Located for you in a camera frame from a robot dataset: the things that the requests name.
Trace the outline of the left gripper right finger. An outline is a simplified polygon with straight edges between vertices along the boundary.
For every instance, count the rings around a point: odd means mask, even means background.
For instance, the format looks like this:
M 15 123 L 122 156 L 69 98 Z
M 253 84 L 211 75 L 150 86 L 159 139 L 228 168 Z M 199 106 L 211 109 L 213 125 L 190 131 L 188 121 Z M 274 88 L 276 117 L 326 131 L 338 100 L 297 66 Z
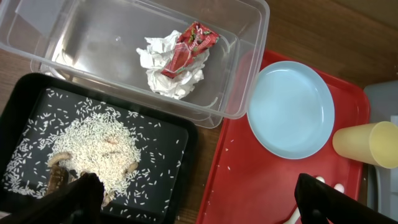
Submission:
M 397 224 L 305 173 L 299 174 L 294 195 L 302 224 Z

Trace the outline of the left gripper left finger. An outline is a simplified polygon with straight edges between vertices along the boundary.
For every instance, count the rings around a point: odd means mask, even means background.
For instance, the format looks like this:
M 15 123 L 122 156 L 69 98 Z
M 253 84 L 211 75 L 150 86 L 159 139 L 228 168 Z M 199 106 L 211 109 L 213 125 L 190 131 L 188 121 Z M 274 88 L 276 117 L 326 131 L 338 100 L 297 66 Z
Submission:
M 35 205 L 1 219 L 2 224 L 61 223 L 76 212 L 77 223 L 100 223 L 104 185 L 94 173 L 41 198 Z

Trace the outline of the rice and food scraps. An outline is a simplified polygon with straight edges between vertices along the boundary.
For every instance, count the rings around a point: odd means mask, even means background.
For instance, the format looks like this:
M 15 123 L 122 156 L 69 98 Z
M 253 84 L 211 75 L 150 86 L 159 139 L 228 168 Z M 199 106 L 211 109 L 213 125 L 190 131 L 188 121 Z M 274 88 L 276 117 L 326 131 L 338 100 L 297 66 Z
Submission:
M 95 173 L 104 185 L 103 210 L 127 191 L 140 161 L 141 151 L 129 130 L 111 114 L 92 113 L 55 137 L 47 165 L 66 169 L 70 180 Z

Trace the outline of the yellow plastic cup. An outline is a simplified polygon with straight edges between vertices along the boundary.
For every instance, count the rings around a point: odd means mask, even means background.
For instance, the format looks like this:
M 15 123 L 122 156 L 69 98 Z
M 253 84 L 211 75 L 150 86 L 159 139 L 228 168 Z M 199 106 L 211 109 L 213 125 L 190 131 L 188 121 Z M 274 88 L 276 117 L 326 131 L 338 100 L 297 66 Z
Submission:
M 333 148 L 342 157 L 386 169 L 397 167 L 397 126 L 389 121 L 338 130 Z

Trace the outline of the light blue plate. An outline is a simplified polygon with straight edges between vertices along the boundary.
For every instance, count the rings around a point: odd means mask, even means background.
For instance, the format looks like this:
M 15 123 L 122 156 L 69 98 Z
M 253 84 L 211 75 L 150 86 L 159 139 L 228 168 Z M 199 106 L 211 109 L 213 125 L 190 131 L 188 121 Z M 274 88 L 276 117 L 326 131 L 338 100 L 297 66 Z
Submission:
M 335 123 L 331 91 L 314 69 L 281 61 L 261 70 L 247 111 L 256 139 L 284 159 L 304 159 L 329 140 Z

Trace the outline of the white napkin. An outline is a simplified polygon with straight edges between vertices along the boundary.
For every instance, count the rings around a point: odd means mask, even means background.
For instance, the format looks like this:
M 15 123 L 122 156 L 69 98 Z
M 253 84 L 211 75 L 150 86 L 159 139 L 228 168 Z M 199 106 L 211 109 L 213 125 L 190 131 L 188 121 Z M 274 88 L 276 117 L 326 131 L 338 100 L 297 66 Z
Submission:
M 180 100 L 195 89 L 195 84 L 204 79 L 203 68 L 210 56 L 210 51 L 196 57 L 182 73 L 175 78 L 169 78 L 161 71 L 172 60 L 177 39 L 181 33 L 173 30 L 166 37 L 146 37 L 147 47 L 137 48 L 141 67 L 146 70 L 149 88 L 154 92 L 169 98 Z

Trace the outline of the red snack wrapper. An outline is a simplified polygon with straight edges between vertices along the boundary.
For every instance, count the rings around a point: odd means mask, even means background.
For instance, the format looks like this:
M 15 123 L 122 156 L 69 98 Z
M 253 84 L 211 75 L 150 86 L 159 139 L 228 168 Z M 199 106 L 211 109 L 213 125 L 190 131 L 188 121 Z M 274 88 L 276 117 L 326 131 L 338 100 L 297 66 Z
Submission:
M 161 74 L 171 79 L 180 75 L 196 57 L 214 46 L 220 35 L 195 21 L 177 39 L 174 55 Z

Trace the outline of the grey dishwasher rack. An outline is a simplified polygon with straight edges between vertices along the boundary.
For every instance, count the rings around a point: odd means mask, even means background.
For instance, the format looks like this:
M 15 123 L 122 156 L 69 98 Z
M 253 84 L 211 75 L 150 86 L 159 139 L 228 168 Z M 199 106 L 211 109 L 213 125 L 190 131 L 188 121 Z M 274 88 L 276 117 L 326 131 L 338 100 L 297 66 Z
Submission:
M 368 169 L 367 206 L 397 220 L 397 81 L 369 85 L 368 97 L 374 124 Z

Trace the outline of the black waste tray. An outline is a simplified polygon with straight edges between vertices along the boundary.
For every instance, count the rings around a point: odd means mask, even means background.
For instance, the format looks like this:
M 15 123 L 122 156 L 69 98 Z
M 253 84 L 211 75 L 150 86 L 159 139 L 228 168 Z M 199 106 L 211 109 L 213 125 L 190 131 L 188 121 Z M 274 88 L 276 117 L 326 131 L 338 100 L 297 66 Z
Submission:
M 92 113 L 115 116 L 141 151 L 127 191 L 101 211 L 103 223 L 173 223 L 196 154 L 195 125 L 40 73 L 16 83 L 1 115 L 1 210 L 37 204 L 55 137 Z

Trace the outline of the clear plastic waste bin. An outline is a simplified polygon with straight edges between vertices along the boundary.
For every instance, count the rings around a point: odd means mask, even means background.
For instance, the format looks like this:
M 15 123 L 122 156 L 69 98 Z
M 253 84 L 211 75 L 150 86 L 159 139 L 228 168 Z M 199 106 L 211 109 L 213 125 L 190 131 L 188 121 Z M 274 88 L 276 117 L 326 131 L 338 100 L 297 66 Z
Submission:
M 204 128 L 248 108 L 271 15 L 265 1 L 1 1 L 1 48 L 44 73 L 171 113 Z M 220 35 L 204 79 L 181 100 L 154 93 L 137 49 L 200 22 Z

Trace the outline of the white plastic spoon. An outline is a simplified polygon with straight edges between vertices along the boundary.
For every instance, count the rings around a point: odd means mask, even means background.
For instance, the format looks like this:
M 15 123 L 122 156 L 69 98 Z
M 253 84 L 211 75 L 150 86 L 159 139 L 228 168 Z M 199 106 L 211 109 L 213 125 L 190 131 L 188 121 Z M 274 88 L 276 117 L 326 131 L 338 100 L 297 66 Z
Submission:
M 325 183 L 325 180 L 323 177 L 318 176 L 316 177 L 317 180 Z M 284 224 L 295 224 L 296 221 L 300 218 L 300 212 L 299 212 L 299 208 L 296 207 L 296 209 L 294 210 L 293 214 L 290 216 L 290 218 L 284 222 Z

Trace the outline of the red serving tray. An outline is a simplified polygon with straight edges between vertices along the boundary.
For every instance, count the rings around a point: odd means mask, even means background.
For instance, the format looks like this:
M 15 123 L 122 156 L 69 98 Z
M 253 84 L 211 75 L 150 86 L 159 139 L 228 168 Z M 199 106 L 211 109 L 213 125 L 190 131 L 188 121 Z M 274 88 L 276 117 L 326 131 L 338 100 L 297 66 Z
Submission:
M 281 61 L 292 60 L 266 52 L 261 70 Z M 326 144 L 310 157 L 284 159 L 256 139 L 247 114 L 224 120 L 198 223 L 283 223 L 296 208 L 294 190 L 301 173 L 321 176 L 328 185 L 342 184 L 347 196 L 358 198 L 363 166 L 339 156 L 332 137 L 339 129 L 369 121 L 368 98 L 360 87 L 314 71 L 327 84 L 335 106 L 335 123 Z

